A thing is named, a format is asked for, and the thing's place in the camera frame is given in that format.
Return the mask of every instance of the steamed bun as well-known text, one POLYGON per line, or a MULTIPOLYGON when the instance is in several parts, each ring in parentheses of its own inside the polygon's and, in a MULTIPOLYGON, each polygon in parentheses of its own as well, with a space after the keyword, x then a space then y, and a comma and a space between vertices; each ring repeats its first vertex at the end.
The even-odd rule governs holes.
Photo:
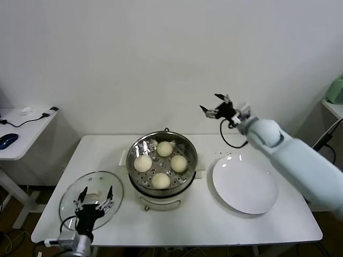
POLYGON ((164 173, 157 173, 152 177, 151 184, 153 188, 156 189, 165 189, 170 185, 170 179, 168 175, 164 173))
POLYGON ((161 157, 167 157, 173 152, 173 145, 169 142, 163 141, 157 145, 157 154, 161 157))
POLYGON ((152 166, 152 160, 147 155, 142 155, 135 159, 133 165, 135 166, 135 169, 139 172, 146 172, 148 171, 152 166))
POLYGON ((171 159, 170 166, 175 172, 181 173, 187 169, 188 162, 182 155, 176 155, 171 159))

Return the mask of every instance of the computer mouse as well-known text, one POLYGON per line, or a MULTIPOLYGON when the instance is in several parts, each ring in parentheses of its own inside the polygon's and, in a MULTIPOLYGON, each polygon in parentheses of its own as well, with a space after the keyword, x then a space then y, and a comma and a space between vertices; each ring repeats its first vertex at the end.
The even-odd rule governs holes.
POLYGON ((18 139, 19 135, 10 133, 0 137, 0 150, 7 148, 10 144, 18 139))

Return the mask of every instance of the glass lid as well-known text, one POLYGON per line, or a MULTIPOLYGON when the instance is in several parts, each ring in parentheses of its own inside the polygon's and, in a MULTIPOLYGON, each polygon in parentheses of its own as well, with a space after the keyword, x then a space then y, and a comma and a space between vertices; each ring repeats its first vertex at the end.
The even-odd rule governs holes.
MULTIPOLYGON (((93 230, 106 224, 119 210, 124 195, 122 182, 116 175, 108 171, 98 171, 86 174, 68 187, 59 204, 59 217, 61 222, 66 218, 75 215, 76 207, 74 201, 78 200, 79 194, 86 187, 88 187, 88 189, 83 204, 101 204, 107 198, 111 186, 114 204, 104 217, 96 220, 93 230)), ((77 218, 73 218, 65 222, 64 226, 70 230, 74 230, 76 224, 77 218)))

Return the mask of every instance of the floor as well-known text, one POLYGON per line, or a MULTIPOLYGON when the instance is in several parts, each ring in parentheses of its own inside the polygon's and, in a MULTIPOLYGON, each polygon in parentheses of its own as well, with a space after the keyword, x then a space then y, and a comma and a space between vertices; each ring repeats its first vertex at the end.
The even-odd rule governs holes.
MULTIPOLYGON (((44 190, 38 198, 39 203, 47 203, 53 190, 44 190)), ((7 192, 0 188, 0 196, 4 199, 7 195, 7 192)), ((8 205, 3 209, 0 214, 0 231, 8 233, 12 231, 12 225, 16 220, 16 217, 19 215, 22 205, 16 200, 11 199, 8 205)), ((39 220, 40 214, 30 214, 26 220, 23 229, 29 233, 32 233, 35 225, 39 220)), ((325 249, 328 251, 331 257, 343 256, 343 223, 338 222, 330 213, 316 213, 315 218, 320 225, 320 228, 323 231, 324 238, 320 242, 325 249)), ((20 231, 10 232, 10 238, 15 238, 20 234, 20 231)), ((22 237, 13 243, 13 248, 16 248, 22 237)), ((0 241, 0 257, 5 255, 5 248, 8 244, 8 240, 4 238, 0 241)), ((20 247, 10 255, 12 257, 23 257, 23 256, 32 256, 33 243, 31 242, 28 235, 25 235, 23 243, 20 247)), ((261 246, 260 251, 264 251, 268 246, 261 246)), ((50 257, 58 252, 58 249, 55 248, 38 248, 43 255, 42 257, 50 257)), ((167 251, 165 248, 156 248, 155 251, 153 248, 101 248, 99 249, 99 257, 183 257, 184 254, 189 249, 183 250, 174 250, 172 252, 167 251)), ((253 252, 251 247, 204 247, 202 248, 203 252, 207 257, 227 257, 229 254, 230 257, 253 257, 253 252)), ((299 244, 298 246, 299 256, 311 256, 311 257, 320 257, 323 254, 316 248, 314 244, 304 243, 299 244)), ((193 250, 188 254, 188 256, 203 256, 199 250, 193 250)), ((280 257, 298 257, 296 252, 296 247, 290 248, 287 252, 280 255, 280 257)))

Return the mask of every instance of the robotic arm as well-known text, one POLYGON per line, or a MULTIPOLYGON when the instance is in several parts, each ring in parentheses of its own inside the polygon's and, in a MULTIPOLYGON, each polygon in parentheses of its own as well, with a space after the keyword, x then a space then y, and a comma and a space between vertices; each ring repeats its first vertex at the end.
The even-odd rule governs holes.
POLYGON ((292 138, 273 120, 251 115, 249 105, 235 109, 228 95, 215 94, 223 103, 213 110, 200 106, 207 118, 224 118, 260 150, 304 197, 325 206, 343 221, 343 173, 306 143, 292 138))
POLYGON ((79 194, 74 201, 75 215, 78 218, 76 230, 64 230, 57 239, 46 239, 43 243, 47 247, 58 246, 62 249, 59 256, 91 256, 91 243, 93 241, 93 228, 95 221, 104 215, 113 206, 113 188, 110 187, 105 201, 94 203, 87 197, 88 187, 79 194))

